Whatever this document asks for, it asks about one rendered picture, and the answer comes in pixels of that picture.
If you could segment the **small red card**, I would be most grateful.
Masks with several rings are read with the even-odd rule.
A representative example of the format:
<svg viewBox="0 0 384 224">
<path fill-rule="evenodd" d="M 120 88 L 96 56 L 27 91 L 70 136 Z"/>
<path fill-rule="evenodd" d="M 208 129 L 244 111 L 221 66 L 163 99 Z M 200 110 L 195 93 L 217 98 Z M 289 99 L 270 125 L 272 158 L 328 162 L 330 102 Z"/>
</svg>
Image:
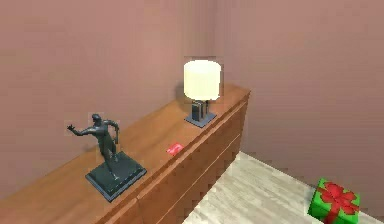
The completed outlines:
<svg viewBox="0 0 384 224">
<path fill-rule="evenodd" d="M 183 149 L 183 146 L 180 143 L 175 143 L 171 145 L 166 152 L 172 156 L 178 154 Z"/>
</svg>

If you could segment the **dark grey figure statue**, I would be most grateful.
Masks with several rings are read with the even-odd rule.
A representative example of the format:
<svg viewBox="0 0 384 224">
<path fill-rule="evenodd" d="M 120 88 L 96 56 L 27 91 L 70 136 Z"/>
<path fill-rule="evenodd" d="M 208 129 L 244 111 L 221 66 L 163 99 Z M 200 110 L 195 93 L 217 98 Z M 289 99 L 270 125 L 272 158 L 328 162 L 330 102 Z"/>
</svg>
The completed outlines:
<svg viewBox="0 0 384 224">
<path fill-rule="evenodd" d="M 108 202 L 112 202 L 143 177 L 147 170 L 123 151 L 117 151 L 120 130 L 117 122 L 104 120 L 99 114 L 93 114 L 92 121 L 92 126 L 81 131 L 73 125 L 67 129 L 76 136 L 92 135 L 97 139 L 104 162 L 86 174 L 85 178 Z"/>
</svg>

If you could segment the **cream shade table lamp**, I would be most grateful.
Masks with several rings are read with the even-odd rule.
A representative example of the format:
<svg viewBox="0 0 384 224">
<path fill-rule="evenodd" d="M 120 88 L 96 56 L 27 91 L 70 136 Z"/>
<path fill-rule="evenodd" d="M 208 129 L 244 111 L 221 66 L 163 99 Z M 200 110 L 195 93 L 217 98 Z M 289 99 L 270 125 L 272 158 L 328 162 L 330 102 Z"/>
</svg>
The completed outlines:
<svg viewBox="0 0 384 224">
<path fill-rule="evenodd" d="M 184 65 L 184 95 L 191 99 L 191 113 L 185 118 L 203 128 L 216 115 L 209 103 L 220 97 L 221 65 L 210 60 L 192 60 Z"/>
</svg>

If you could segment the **brown wooden chest of drawers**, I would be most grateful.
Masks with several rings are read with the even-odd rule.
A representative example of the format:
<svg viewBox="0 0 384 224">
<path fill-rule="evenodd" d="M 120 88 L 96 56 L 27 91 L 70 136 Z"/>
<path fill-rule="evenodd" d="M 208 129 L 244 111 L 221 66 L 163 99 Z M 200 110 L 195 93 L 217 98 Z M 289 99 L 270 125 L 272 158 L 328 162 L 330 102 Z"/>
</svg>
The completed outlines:
<svg viewBox="0 0 384 224">
<path fill-rule="evenodd" d="M 175 100 L 122 131 L 124 152 L 147 173 L 113 202 L 85 178 L 102 158 L 91 149 L 0 200 L 0 224 L 180 224 L 234 160 L 249 90 L 227 84 L 211 104 L 216 117 L 199 128 Z M 180 143 L 172 156 L 166 150 Z"/>
</svg>

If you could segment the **green gift box red ribbon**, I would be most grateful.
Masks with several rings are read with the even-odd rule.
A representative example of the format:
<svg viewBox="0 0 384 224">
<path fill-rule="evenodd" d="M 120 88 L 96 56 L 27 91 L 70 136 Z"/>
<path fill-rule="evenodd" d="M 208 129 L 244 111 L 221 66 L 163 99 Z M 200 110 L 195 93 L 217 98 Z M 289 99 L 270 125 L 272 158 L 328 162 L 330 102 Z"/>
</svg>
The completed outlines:
<svg viewBox="0 0 384 224">
<path fill-rule="evenodd" d="M 307 214 L 323 224 L 358 224 L 360 195 L 321 178 Z"/>
</svg>

